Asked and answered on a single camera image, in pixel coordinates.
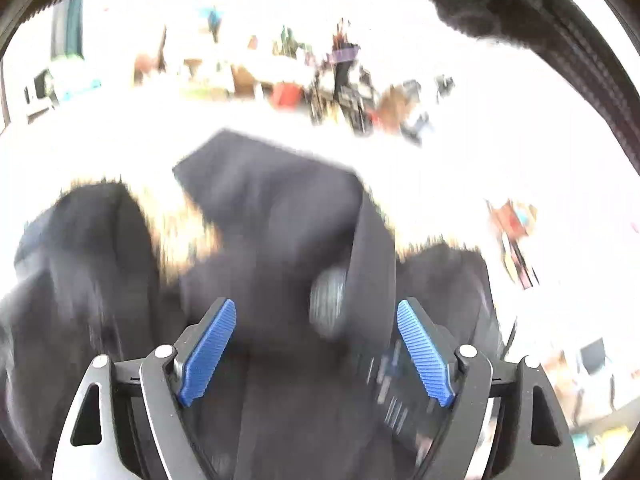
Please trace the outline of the dark teal curtain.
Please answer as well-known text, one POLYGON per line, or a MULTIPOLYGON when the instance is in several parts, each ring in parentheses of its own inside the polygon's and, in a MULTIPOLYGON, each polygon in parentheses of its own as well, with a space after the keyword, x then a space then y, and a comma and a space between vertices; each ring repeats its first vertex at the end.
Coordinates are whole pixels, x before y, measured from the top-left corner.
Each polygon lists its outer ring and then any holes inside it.
POLYGON ((82 3, 62 0, 53 7, 51 58, 82 58, 82 3))

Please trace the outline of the orange paper bag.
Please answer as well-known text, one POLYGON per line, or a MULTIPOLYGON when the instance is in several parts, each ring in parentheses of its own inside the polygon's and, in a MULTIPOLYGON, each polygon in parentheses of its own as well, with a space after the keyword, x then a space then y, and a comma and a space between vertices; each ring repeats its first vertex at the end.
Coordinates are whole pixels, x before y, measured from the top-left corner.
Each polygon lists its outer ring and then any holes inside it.
POLYGON ((274 108, 295 108, 302 95, 303 88, 295 82, 280 81, 273 86, 270 103, 274 108))

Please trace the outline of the sunflower pattern tablecloth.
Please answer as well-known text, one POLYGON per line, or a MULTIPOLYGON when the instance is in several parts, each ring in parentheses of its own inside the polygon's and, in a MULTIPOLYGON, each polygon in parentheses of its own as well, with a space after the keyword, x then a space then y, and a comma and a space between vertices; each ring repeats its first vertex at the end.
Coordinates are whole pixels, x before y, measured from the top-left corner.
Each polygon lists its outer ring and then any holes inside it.
POLYGON ((75 188, 98 183, 119 183, 137 203, 151 237, 160 281, 174 282, 197 263, 234 243, 247 242, 248 235, 223 231, 207 220, 191 197, 168 170, 137 174, 126 171, 81 174, 60 186, 62 196, 75 188))

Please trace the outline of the black jacket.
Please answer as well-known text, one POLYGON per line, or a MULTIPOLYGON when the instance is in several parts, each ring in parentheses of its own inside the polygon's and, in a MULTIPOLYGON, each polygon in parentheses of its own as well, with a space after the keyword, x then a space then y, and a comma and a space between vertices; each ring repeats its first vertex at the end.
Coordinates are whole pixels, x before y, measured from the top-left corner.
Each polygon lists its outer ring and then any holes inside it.
POLYGON ((345 170, 224 131, 176 170, 222 233, 163 285, 142 212, 120 183, 76 188, 18 245, 1 303, 1 474, 47 479, 90 360, 145 356, 218 298, 238 317, 209 392, 186 418, 223 479, 401 479, 413 456, 371 396, 394 307, 416 298, 457 344, 503 349, 476 252, 398 260, 345 170))

